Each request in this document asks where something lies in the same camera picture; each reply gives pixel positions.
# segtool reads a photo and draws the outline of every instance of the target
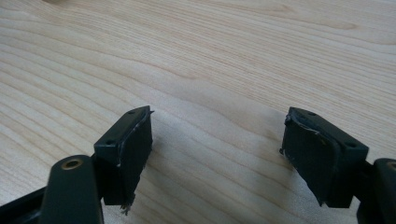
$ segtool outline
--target screw hole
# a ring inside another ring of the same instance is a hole
[[[62,169],[73,170],[78,168],[81,164],[82,164],[81,159],[71,159],[69,161],[64,162],[64,164],[62,164]]]
[[[347,147],[356,147],[356,144],[354,143],[345,143]]]
[[[116,141],[114,140],[107,140],[106,145],[113,145],[114,143],[116,143]]]

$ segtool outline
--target black plastic part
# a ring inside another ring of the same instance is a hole
[[[90,157],[73,156],[52,166],[39,223],[104,223]]]
[[[41,214],[40,207],[44,190],[38,189],[0,207],[0,223],[36,224]]]
[[[356,174],[368,147],[321,116],[291,107],[280,152],[295,167],[320,205],[350,206]]]
[[[95,144],[92,156],[105,204],[127,213],[151,151],[149,106],[125,113]]]
[[[385,223],[396,223],[396,160],[374,162],[374,189]]]

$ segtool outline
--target wood grain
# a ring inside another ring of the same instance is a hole
[[[128,217],[106,223],[356,223],[278,154],[289,106],[396,158],[394,1],[3,0],[0,204],[127,110],[154,145]]]

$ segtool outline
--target light wood surface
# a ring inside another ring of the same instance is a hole
[[[154,150],[106,223],[356,223],[278,154],[290,106],[396,158],[394,1],[2,0],[0,79],[0,204],[143,105]]]

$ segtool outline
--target wooden table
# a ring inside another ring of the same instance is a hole
[[[106,223],[356,223],[319,207],[278,149],[290,106],[396,158],[394,1],[2,0],[0,204],[126,111],[153,152]]]

